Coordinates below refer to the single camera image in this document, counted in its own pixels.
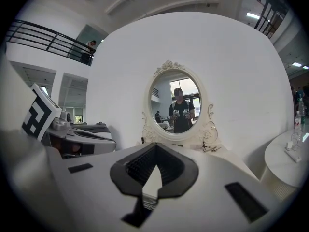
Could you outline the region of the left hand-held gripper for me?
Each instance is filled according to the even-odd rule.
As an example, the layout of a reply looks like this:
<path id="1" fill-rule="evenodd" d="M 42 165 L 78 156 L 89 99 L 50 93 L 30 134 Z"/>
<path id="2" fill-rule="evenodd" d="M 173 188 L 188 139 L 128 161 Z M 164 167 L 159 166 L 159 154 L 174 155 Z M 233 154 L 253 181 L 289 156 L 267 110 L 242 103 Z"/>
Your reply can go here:
<path id="1" fill-rule="evenodd" d="M 66 140 L 71 125 L 70 113 L 56 105 L 37 84 L 33 84 L 30 89 L 36 97 L 22 124 L 22 131 L 44 146 L 51 146 L 51 138 Z M 71 131 L 75 135 L 69 135 L 69 142 L 81 145 L 82 154 L 105 154 L 116 148 L 113 139 L 105 138 L 108 137 L 105 130 Z"/>

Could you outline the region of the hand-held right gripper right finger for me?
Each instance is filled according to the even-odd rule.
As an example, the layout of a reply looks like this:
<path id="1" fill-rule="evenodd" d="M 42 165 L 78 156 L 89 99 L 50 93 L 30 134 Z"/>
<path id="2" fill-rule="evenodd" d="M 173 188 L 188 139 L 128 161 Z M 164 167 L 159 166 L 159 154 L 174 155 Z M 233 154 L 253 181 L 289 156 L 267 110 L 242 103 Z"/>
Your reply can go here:
<path id="1" fill-rule="evenodd" d="M 172 146 L 198 166 L 196 182 L 181 197 L 159 200 L 146 232 L 265 232 L 280 202 L 251 174 L 229 161 Z"/>

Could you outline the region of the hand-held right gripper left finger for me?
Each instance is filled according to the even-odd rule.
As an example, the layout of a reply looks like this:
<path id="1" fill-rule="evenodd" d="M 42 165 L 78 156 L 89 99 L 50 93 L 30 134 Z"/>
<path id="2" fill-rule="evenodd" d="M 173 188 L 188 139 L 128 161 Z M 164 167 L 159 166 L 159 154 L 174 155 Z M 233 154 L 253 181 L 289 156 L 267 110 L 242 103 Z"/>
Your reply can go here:
<path id="1" fill-rule="evenodd" d="M 62 159 L 48 147 L 49 168 L 58 196 L 49 208 L 56 232 L 155 232 L 157 210 L 148 213 L 142 185 L 129 176 L 131 161 L 154 144 L 76 159 Z"/>

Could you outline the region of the person's left hand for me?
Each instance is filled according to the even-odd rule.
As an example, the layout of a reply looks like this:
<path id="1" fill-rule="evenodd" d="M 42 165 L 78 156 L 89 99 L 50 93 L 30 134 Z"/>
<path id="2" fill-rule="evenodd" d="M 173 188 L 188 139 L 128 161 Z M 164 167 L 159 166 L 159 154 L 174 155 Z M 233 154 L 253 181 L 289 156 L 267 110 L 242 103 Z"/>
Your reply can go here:
<path id="1" fill-rule="evenodd" d="M 51 138 L 51 146 L 56 148 L 62 155 L 78 155 L 81 153 L 81 145 L 78 143 L 65 141 L 61 138 Z"/>

